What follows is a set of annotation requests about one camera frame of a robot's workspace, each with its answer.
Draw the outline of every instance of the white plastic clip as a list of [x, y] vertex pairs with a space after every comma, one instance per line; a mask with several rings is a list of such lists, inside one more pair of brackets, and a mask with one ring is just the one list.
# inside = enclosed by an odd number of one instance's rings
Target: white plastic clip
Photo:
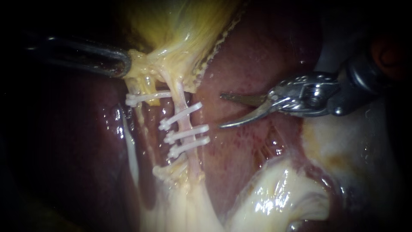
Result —
[[204, 146], [210, 142], [209, 136], [206, 137], [201, 137], [196, 139], [195, 141], [191, 143], [187, 143], [181, 146], [177, 146], [176, 144], [170, 148], [169, 153], [167, 154], [167, 157], [169, 158], [177, 158], [179, 155], [187, 150], [199, 147], [199, 146]]
[[158, 98], [170, 98], [172, 95], [170, 91], [158, 91], [154, 94], [137, 95], [137, 94], [126, 94], [126, 105], [131, 107], [136, 107], [137, 103], [142, 101], [149, 101]]
[[165, 131], [169, 130], [169, 129], [170, 129], [170, 126], [171, 126], [174, 122], [176, 122], [177, 120], [181, 119], [181, 118], [184, 117], [184, 116], [188, 116], [190, 113], [192, 113], [192, 112], [194, 112], [194, 111], [196, 111], [196, 110], [198, 110], [198, 109], [200, 109], [200, 108], [202, 108], [202, 103], [201, 103], [201, 102], [198, 102], [198, 103], [196, 103], [196, 104], [194, 104], [194, 105], [191, 105], [191, 106], [189, 106], [188, 108], [180, 111], [179, 113], [173, 115], [173, 116], [172, 116], [171, 118], [169, 118], [169, 119], [163, 119], [163, 120], [161, 120], [161, 121], [160, 121], [159, 130], [165, 130]]
[[189, 137], [195, 134], [205, 133], [208, 130], [209, 130], [209, 125], [204, 124], [204, 125], [195, 126], [192, 129], [187, 130], [187, 131], [179, 131], [179, 132], [170, 131], [169, 133], [166, 134], [166, 137], [164, 138], [164, 142], [172, 145], [178, 139]]

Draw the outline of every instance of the scissors blade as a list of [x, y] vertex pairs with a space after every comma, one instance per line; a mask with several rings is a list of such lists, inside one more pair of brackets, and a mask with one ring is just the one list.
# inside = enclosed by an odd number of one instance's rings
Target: scissors blade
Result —
[[277, 110], [282, 109], [282, 105], [285, 102], [289, 101], [289, 97], [285, 98], [279, 98], [277, 100], [270, 100], [266, 99], [258, 108], [256, 108], [254, 111], [248, 113], [247, 115], [241, 117], [240, 119], [231, 121], [231, 122], [226, 122], [219, 124], [219, 128], [230, 128], [230, 127], [238, 127], [253, 121], [256, 121], [258, 119], [261, 119], [265, 116], [267, 116], [269, 113], [275, 112]]
[[263, 102], [266, 101], [267, 95], [253, 95], [253, 96], [244, 96], [244, 95], [236, 95], [236, 94], [229, 94], [229, 93], [222, 93], [220, 94], [220, 98], [233, 101], [237, 103], [242, 103], [244, 105], [258, 107]]
[[226, 122], [219, 124], [219, 128], [230, 128], [230, 127], [237, 127], [241, 126], [250, 122], [253, 122], [255, 120], [261, 119], [264, 116], [268, 115], [271, 112], [272, 109], [272, 102], [270, 101], [265, 101], [263, 104], [261, 104], [258, 108], [256, 108], [254, 111], [250, 112], [249, 114], [241, 117], [240, 119], [231, 121], [231, 122]]

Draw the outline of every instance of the hem-o-lok clip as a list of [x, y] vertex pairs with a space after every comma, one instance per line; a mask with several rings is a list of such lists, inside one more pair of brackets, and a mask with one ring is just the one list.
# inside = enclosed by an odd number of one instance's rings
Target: hem-o-lok clip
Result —
[[[159, 125], [159, 130], [165, 130], [165, 131], [170, 130], [170, 126], [173, 123], [175, 123], [177, 120], [181, 119], [182, 117], [189, 116], [189, 114], [200, 109], [201, 107], [202, 107], [202, 103], [198, 102], [196, 104], [189, 106], [188, 108], [182, 110], [181, 112], [175, 114], [174, 116], [168, 119], [161, 120], [160, 125]], [[171, 145], [171, 144], [174, 144], [179, 139], [184, 139], [189, 136], [194, 136], [196, 134], [205, 133], [208, 130], [209, 130], [209, 126], [207, 124], [204, 124], [204, 125], [195, 126], [192, 129], [186, 130], [186, 131], [179, 131], [179, 132], [170, 131], [166, 134], [164, 142]], [[178, 146], [177, 144], [175, 144], [173, 147], [170, 148], [169, 153], [167, 154], [167, 157], [177, 158], [183, 152], [186, 152], [190, 149], [193, 149], [199, 146], [206, 145], [209, 142], [210, 142], [209, 136], [204, 136], [200, 138], [195, 138], [194, 141], [189, 142], [189, 143], [182, 143], [181, 146]]]

